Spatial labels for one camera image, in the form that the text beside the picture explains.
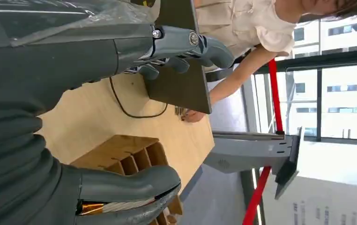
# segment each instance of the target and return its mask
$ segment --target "metal screw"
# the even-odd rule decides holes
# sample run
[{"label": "metal screw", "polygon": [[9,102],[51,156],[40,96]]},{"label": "metal screw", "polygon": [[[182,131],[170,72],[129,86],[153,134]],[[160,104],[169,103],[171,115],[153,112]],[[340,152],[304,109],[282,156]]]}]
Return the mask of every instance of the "metal screw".
[{"label": "metal screw", "polygon": [[152,31],[152,36],[154,38],[161,38],[162,37],[162,32],[160,30],[153,30]]},{"label": "metal screw", "polygon": [[199,37],[195,32],[191,32],[190,36],[188,37],[188,39],[190,40],[190,44],[192,46],[197,46],[199,44]]}]

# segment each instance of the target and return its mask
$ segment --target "wooden desk surface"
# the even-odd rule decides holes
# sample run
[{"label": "wooden desk surface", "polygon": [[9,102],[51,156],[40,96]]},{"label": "wooden desk surface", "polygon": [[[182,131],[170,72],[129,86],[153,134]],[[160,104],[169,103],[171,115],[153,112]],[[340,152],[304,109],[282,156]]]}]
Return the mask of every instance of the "wooden desk surface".
[{"label": "wooden desk surface", "polygon": [[[149,100],[140,75],[117,75],[113,82],[129,113],[152,115],[163,110],[164,103]],[[172,105],[157,118],[127,117],[119,108],[108,79],[65,92],[56,108],[41,118],[44,125],[39,133],[52,154],[66,164],[116,134],[159,138],[183,188],[214,147],[207,117],[195,124],[182,122],[174,115]]]}]

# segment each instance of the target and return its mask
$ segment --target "woman's hand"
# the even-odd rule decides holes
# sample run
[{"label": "woman's hand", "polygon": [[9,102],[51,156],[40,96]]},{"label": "woman's hand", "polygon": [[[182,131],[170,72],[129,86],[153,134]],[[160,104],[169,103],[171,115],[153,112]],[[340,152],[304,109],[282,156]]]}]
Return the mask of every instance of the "woman's hand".
[{"label": "woman's hand", "polygon": [[200,121],[206,114],[202,112],[197,112],[194,110],[188,110],[188,112],[181,117],[183,121],[190,122],[190,123],[195,123]]}]

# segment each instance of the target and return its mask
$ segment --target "wall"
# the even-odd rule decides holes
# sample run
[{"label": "wall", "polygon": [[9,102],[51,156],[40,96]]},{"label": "wall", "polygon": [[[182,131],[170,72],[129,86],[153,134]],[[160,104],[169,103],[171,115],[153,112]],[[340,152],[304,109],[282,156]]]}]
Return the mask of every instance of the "wall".
[{"label": "wall", "polygon": [[299,176],[357,185],[357,145],[304,142]]},{"label": "wall", "polygon": [[269,177],[267,225],[357,225],[357,145],[304,142],[298,170],[278,201]]}]

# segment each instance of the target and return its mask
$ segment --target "red barrier rope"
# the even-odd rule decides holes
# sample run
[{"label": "red barrier rope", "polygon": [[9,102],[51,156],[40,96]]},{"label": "red barrier rope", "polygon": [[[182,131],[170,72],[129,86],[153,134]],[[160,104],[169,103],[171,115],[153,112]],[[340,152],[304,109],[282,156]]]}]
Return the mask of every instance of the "red barrier rope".
[{"label": "red barrier rope", "polygon": [[[276,61],[275,61],[275,59],[271,60],[268,63],[268,67],[269,67],[269,74],[271,77],[271,92],[272,92],[272,101],[274,103],[276,130],[279,132],[283,132],[281,107],[280,107],[279,92],[278,92],[278,80],[276,78]],[[243,220],[242,225],[252,225],[253,224],[254,217],[256,215],[257,206],[259,205],[259,202],[263,195],[263,191],[267,184],[267,179],[268,179],[270,171],[271,171],[270,166],[264,167],[263,172],[261,173],[260,178],[257,182],[257,188],[254,190],[253,196],[252,196],[250,203],[247,207],[245,218]]]}]

